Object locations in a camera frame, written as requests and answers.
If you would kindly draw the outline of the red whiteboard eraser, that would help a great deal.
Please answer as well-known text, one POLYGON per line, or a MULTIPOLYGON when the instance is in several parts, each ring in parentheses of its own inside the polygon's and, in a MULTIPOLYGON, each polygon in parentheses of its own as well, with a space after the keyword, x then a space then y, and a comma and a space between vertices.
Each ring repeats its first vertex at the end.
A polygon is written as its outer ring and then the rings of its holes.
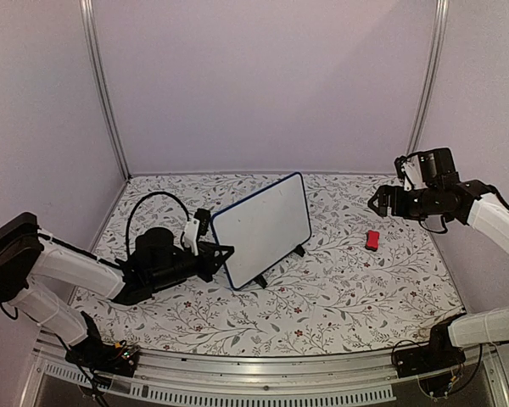
POLYGON ((366 233, 366 243, 365 243, 366 250, 370 250, 373 252, 378 251, 379 239, 380 233, 378 231, 368 230, 366 233))

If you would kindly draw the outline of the small blue-framed whiteboard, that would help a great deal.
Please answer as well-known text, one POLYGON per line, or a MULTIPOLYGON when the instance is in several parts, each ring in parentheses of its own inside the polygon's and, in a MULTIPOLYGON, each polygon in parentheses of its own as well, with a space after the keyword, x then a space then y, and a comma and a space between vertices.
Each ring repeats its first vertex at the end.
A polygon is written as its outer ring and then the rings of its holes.
POLYGON ((211 216, 215 242, 234 247, 224 264, 241 290, 312 236, 304 177, 294 172, 211 216))

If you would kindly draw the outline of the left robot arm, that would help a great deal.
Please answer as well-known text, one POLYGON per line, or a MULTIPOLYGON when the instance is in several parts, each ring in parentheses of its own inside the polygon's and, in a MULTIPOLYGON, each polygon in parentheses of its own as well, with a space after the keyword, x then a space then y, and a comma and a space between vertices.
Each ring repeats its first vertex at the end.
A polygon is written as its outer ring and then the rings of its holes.
POLYGON ((202 241, 210 223, 207 209, 186 218, 178 244, 170 230, 153 227, 126 242, 126 259, 110 262, 59 240, 38 225, 34 214, 24 212, 0 228, 0 304, 11 305, 53 332, 69 363, 132 377, 139 360, 137 345, 105 343, 93 318, 72 309, 42 278, 67 282, 126 306, 193 276, 211 282, 234 248, 202 241))

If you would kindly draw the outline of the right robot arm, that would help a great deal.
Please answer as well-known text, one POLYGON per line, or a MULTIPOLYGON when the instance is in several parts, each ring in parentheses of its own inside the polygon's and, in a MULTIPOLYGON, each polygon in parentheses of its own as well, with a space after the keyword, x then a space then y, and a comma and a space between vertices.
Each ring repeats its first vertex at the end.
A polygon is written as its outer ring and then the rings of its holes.
MULTIPOLYGON (((462 181, 449 148, 400 156, 394 167, 399 184, 379 187, 367 202, 376 215, 418 224, 437 216, 442 233, 455 220, 509 255, 509 203, 493 185, 462 181)), ((400 378, 417 376, 463 364, 465 348, 499 343, 509 343, 509 306, 448 317, 431 327, 427 344, 394 350, 391 360, 400 378)))

